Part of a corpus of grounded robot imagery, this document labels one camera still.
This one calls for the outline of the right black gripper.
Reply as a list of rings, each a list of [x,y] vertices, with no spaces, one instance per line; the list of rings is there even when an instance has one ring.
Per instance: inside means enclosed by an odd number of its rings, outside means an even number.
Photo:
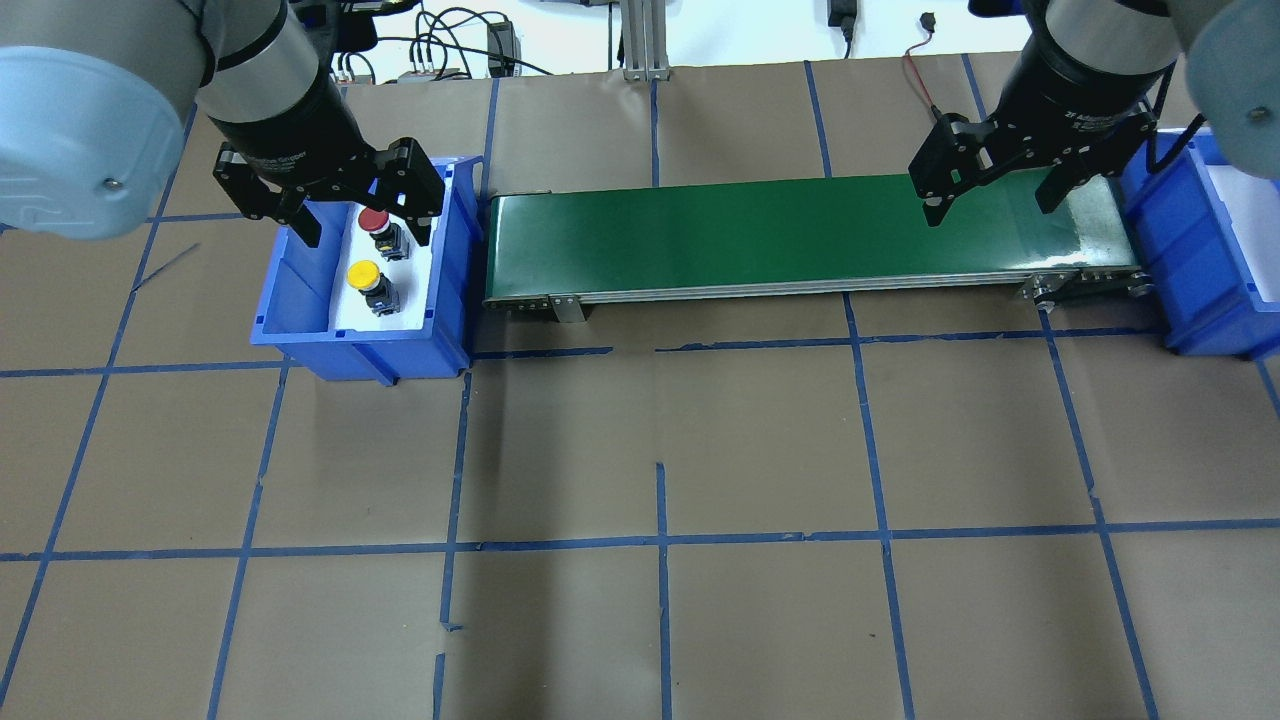
[[[1028,41],[987,120],[933,115],[908,165],[925,223],[941,225],[956,199],[998,178],[998,167],[1060,161],[1036,190],[1043,214],[1094,177],[1121,174],[1153,129],[1153,113],[1139,102],[1160,77],[1097,70],[1051,40]]]

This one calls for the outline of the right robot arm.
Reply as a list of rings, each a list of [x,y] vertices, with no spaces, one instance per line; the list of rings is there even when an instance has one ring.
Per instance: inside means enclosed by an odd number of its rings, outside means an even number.
[[[1228,163],[1277,178],[1275,1],[1019,1],[1030,35],[983,120],[932,109],[934,124],[908,174],[928,225],[964,193],[1044,168],[1043,213],[1098,176],[1119,176],[1140,150],[1161,172],[1185,146],[1157,151],[1164,113],[1148,102],[1184,70],[1196,119]]]

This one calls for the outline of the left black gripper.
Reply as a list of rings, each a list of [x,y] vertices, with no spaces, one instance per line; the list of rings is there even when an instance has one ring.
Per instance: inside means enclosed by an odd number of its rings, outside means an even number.
[[[316,249],[323,227],[306,200],[355,201],[372,186],[367,206],[398,217],[419,247],[430,245],[443,178],[415,138],[375,151],[326,70],[275,115],[232,120],[207,102],[207,117],[225,138],[212,177],[242,217],[271,219]]]

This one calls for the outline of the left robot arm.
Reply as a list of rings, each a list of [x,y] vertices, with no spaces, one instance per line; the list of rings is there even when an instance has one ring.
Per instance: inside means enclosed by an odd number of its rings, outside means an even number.
[[[426,245],[444,208],[420,143],[378,150],[330,77],[338,1],[5,1],[3,224],[109,240],[152,211],[201,110],[212,176],[251,220],[316,247],[308,204],[398,217]]]

